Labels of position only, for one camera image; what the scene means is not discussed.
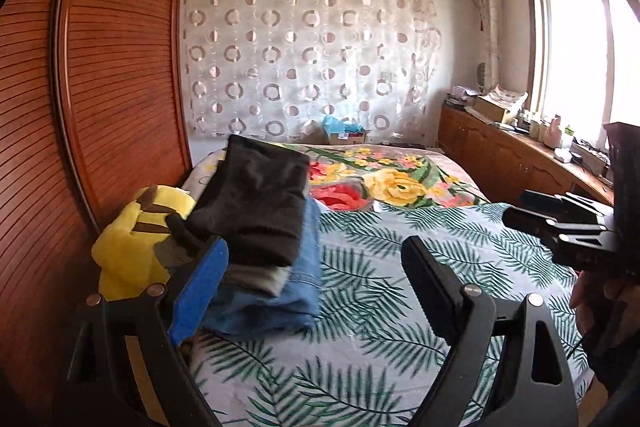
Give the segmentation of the person's right hand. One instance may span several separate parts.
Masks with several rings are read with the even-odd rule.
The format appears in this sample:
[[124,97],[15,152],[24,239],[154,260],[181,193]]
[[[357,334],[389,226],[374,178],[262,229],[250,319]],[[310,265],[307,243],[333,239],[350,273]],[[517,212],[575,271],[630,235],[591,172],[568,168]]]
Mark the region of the person's right hand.
[[614,343],[621,343],[639,329],[639,286],[623,277],[580,272],[570,296],[570,307],[575,310],[579,332],[585,334],[593,328],[596,324],[594,310],[604,299],[626,305],[614,337]]

